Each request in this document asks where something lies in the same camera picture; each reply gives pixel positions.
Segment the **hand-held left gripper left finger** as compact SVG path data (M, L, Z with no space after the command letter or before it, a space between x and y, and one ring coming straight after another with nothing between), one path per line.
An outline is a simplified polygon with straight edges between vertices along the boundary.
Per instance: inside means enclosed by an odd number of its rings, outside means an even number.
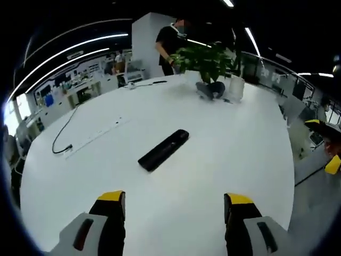
M124 240L125 192L112 191L64 227L49 255L122 255Z

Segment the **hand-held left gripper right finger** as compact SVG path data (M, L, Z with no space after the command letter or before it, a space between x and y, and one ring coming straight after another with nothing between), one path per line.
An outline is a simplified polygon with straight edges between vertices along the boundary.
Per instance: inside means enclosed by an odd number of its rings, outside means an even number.
M228 255L293 255L287 231L247 196L224 194L224 221Z

